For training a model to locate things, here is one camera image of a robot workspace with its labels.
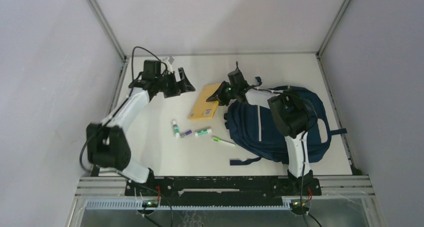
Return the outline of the navy blue backpack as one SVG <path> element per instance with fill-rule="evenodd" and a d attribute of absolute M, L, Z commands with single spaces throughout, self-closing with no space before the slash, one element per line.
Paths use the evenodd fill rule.
<path fill-rule="evenodd" d="M 332 137 L 347 133 L 347 130 L 331 130 L 323 102 L 318 95 L 305 87 L 292 86 L 297 95 L 308 104 L 312 116 L 310 124 L 316 119 L 322 120 L 326 129 L 327 140 L 323 142 L 319 127 L 316 125 L 307 133 L 307 153 L 311 163 L 319 162 L 330 148 Z M 289 164 L 289 154 L 285 137 L 275 126 L 272 113 L 268 108 L 250 105 L 239 101 L 233 102 L 223 116 L 230 138 L 243 149 L 256 155 L 247 160 L 230 160 L 232 166 L 244 166 L 262 158 L 282 164 Z"/>

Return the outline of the yellow paperback book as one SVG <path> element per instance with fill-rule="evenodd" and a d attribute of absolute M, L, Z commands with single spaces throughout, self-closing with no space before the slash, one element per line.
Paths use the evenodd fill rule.
<path fill-rule="evenodd" d="M 215 83 L 205 85 L 202 88 L 197 100 L 193 105 L 193 108 L 188 115 L 188 119 L 190 121 L 210 120 L 214 117 L 214 114 L 219 106 L 219 102 L 217 100 L 207 101 L 207 99 L 215 93 L 220 85 L 221 83 Z"/>

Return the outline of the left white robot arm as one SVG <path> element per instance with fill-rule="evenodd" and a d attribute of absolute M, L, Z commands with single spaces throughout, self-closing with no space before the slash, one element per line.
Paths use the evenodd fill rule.
<path fill-rule="evenodd" d="M 150 178 L 153 171 L 132 157 L 126 132 L 141 110 L 158 93 L 170 98 L 195 90 L 184 68 L 173 70 L 168 58 L 145 60 L 143 70 L 130 82 L 128 93 L 121 104 L 101 122 L 92 122 L 86 127 L 88 162 L 100 168 L 113 169 L 137 182 L 138 191 L 145 196 L 153 194 L 157 187 L 156 181 Z"/>

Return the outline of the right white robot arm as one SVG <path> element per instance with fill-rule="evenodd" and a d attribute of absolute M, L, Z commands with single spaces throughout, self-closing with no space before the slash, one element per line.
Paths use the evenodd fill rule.
<path fill-rule="evenodd" d="M 262 80 L 259 76 L 256 85 L 249 85 L 239 69 L 230 72 L 228 79 L 207 98 L 207 102 L 217 101 L 219 105 L 227 106 L 230 100 L 236 99 L 269 109 L 287 146 L 289 190 L 302 195 L 313 179 L 307 151 L 307 133 L 313 127 L 309 110 L 313 106 L 291 88 L 281 91 L 260 88 Z"/>

